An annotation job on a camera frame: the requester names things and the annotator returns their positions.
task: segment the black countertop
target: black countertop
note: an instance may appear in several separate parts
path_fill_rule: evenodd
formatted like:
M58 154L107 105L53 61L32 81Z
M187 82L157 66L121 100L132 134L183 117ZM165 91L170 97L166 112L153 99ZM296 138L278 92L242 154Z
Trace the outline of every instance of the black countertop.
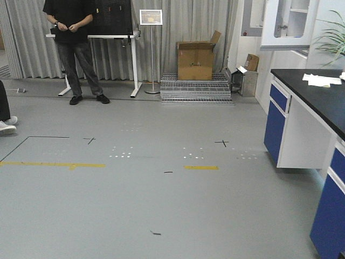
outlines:
M330 88L308 86L304 74L339 77L341 70L326 69L272 69L274 74L313 111L315 111L345 141L345 82Z

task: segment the floor tape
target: floor tape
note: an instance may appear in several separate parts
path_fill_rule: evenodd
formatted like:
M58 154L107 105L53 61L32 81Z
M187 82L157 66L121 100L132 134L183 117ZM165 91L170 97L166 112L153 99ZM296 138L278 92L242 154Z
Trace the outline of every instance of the floor tape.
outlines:
M184 166L189 170L219 170L218 166Z
M101 163L43 163L43 162L0 162L0 166L13 165L13 166L63 166L69 167L74 170L77 167L106 167Z

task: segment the person's leg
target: person's leg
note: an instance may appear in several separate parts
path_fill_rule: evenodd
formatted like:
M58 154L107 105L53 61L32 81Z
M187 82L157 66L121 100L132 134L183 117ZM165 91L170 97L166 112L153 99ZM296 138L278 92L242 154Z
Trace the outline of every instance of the person's leg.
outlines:
M5 86L0 80L0 135L13 134L17 132L17 128L14 125L8 125L5 123L11 119Z
M11 119L9 103L7 100L5 86L0 80L0 121Z
M102 95L103 89L99 85L98 77L93 70L91 48L89 43L85 42L75 44L74 52L90 85L92 94L95 96Z
M64 66L68 83L71 86L73 96L81 96L82 91L79 78L75 69L75 57L73 47L70 44L57 43L58 52L62 65Z

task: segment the glass cabinet door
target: glass cabinet door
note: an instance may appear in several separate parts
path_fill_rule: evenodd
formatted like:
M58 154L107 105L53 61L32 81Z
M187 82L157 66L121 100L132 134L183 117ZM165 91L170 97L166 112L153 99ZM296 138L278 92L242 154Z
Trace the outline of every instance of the glass cabinet door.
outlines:
M266 0L261 50L308 49L318 0Z

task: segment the metal grating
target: metal grating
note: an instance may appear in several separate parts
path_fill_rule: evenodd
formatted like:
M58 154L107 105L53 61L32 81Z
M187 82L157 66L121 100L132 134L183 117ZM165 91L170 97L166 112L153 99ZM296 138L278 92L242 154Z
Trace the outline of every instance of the metal grating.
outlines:
M162 105L234 105L234 102L231 99L226 98L190 98L190 99L162 99Z
M9 66L0 67L0 79L11 78L11 72Z
M165 73L161 79L162 105L217 104L234 105L226 77L213 74L212 80L178 80L177 74Z
M180 82L210 82L210 81L225 81L227 82L227 78L223 73L215 73L212 75L212 80L179 80L178 75L175 73L164 73L162 75L161 81L180 81Z

